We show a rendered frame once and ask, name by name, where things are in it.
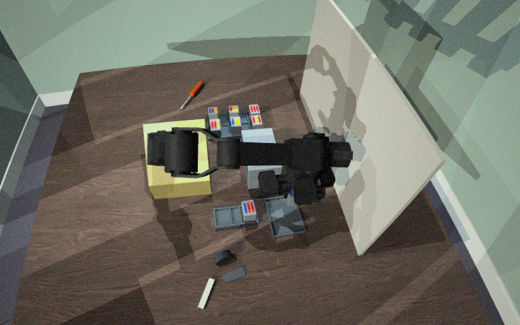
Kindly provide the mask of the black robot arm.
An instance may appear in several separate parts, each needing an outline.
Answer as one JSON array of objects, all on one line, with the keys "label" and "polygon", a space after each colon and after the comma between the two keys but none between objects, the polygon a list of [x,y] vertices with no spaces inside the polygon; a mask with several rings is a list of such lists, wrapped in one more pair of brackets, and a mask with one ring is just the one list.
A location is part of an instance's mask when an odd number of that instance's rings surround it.
[{"label": "black robot arm", "polygon": [[[217,141],[217,165],[198,172],[200,131]],[[348,142],[330,142],[330,137],[308,132],[303,138],[286,139],[281,143],[240,142],[241,139],[221,138],[209,129],[172,127],[172,131],[147,133],[147,165],[164,166],[174,178],[202,178],[218,169],[240,169],[240,166],[286,165],[304,174],[328,173],[329,167],[348,168],[353,151]],[[321,202],[326,189],[315,183],[315,175],[290,179],[296,205]]]}]

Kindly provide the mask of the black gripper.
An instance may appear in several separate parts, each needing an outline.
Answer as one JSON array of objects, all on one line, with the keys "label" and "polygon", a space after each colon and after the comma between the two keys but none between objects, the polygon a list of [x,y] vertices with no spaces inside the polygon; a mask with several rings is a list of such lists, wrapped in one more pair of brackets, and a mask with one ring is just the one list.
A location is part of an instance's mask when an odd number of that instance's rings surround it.
[{"label": "black gripper", "polygon": [[315,183],[320,179],[321,185],[324,188],[329,188],[334,185],[335,177],[331,167],[329,167],[328,173],[322,174],[304,174],[299,170],[292,170],[286,166],[287,174],[275,175],[274,170],[262,171],[258,174],[259,185],[261,189],[261,195],[264,197],[275,196],[277,194],[284,195],[285,199],[290,194],[289,186],[290,179],[296,176],[302,176],[307,178],[310,175],[315,175]]}]

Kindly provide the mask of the white box with red and blue stripes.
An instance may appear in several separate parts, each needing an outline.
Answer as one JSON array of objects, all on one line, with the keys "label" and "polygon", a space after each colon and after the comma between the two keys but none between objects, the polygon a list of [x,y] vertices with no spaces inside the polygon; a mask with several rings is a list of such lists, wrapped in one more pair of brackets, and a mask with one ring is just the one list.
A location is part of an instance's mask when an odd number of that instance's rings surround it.
[{"label": "white box with red and blue stripes", "polygon": [[253,200],[242,201],[241,210],[244,222],[256,221],[256,210]]}]

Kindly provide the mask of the orange-handled screwdriver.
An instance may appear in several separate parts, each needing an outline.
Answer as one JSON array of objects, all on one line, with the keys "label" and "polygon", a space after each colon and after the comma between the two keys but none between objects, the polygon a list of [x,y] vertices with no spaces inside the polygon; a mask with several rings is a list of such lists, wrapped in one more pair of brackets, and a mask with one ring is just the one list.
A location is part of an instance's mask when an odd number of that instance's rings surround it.
[{"label": "orange-handled screwdriver", "polygon": [[194,97],[195,94],[200,90],[200,88],[202,88],[202,86],[204,85],[203,81],[199,81],[198,84],[195,86],[195,88],[191,91],[187,101],[183,104],[183,106],[181,107],[181,109],[183,109],[184,105],[188,102],[188,100],[190,99],[190,97]]}]

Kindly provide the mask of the beige flat panel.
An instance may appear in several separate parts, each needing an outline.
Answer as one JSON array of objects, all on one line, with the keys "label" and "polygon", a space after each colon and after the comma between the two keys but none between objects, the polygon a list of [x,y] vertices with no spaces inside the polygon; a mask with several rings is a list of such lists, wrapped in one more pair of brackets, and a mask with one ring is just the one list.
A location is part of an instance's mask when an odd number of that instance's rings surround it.
[{"label": "beige flat panel", "polygon": [[348,142],[334,188],[363,255],[445,164],[436,141],[332,0],[318,0],[299,94],[313,132]]}]

